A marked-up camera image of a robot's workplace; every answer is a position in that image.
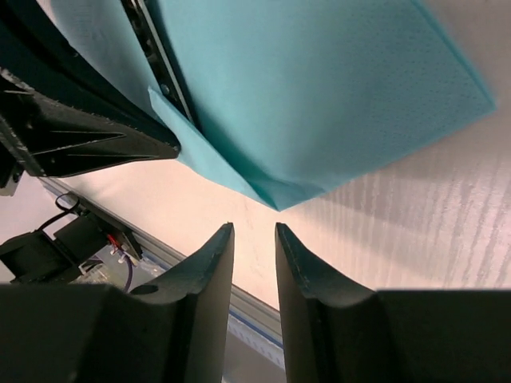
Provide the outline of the blue paper napkin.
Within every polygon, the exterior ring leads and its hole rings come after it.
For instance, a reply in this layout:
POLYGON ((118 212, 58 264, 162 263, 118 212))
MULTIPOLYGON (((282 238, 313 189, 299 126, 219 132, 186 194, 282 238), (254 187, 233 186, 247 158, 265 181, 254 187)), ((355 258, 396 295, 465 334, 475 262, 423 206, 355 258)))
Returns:
POLYGON ((277 211, 491 113, 420 1, 150 1, 196 121, 163 94, 119 1, 52 1, 70 45, 174 132, 179 161, 277 211))

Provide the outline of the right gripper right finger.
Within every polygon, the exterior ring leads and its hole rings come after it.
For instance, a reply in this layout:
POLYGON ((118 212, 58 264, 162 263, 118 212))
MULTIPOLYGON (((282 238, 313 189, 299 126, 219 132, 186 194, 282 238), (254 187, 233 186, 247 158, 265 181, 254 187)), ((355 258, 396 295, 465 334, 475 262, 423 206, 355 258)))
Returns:
POLYGON ((507 382, 508 290, 371 290, 275 227, 289 382, 507 382))

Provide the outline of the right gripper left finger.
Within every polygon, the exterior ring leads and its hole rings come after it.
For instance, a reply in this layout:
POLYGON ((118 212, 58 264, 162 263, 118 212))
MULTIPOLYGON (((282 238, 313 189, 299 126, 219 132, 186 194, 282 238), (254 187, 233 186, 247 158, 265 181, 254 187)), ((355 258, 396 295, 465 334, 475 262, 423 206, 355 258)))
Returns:
POLYGON ((109 284, 1 288, 4 382, 219 382, 224 351, 186 358, 143 302, 109 284))

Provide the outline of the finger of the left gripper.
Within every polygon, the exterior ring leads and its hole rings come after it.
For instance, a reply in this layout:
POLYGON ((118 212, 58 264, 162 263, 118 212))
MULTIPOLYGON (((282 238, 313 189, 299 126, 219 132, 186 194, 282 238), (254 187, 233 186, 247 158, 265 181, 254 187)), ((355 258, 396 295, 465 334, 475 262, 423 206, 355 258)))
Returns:
POLYGON ((180 143, 114 88, 35 1, 1 3, 1 144, 32 176, 171 160, 180 143))

